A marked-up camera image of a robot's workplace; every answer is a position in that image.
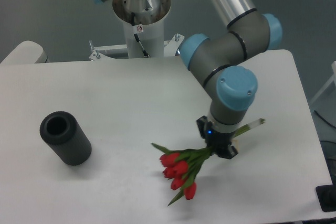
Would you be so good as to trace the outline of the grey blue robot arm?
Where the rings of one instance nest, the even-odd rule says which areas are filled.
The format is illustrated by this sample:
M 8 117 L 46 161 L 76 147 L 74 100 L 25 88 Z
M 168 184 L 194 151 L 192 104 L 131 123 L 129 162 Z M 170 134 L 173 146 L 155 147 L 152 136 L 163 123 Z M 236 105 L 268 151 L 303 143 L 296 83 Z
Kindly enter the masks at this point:
M 129 58 L 163 57 L 168 47 L 163 39 L 163 20 L 170 0 L 112 1 L 122 21 Z M 237 155 L 232 138 L 257 92 L 255 75 L 241 63 L 275 48 L 282 39 L 279 20 L 261 14 L 251 0 L 211 0 L 227 33 L 211 40 L 195 34 L 179 49 L 186 68 L 211 98 L 209 113 L 197 120 L 201 137 L 212 153 L 231 159 Z

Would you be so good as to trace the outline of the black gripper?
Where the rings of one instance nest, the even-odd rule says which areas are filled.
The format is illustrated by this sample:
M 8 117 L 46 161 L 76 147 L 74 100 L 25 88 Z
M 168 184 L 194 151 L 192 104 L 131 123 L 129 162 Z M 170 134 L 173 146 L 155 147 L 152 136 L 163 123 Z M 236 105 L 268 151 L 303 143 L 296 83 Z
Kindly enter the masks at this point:
M 238 150 L 232 146 L 232 138 L 235 131 L 222 133 L 216 130 L 212 122 L 207 117 L 201 116 L 196 120 L 196 124 L 202 138 L 205 138 L 207 146 L 212 147 L 217 156 L 224 159 L 232 159 L 238 154 Z

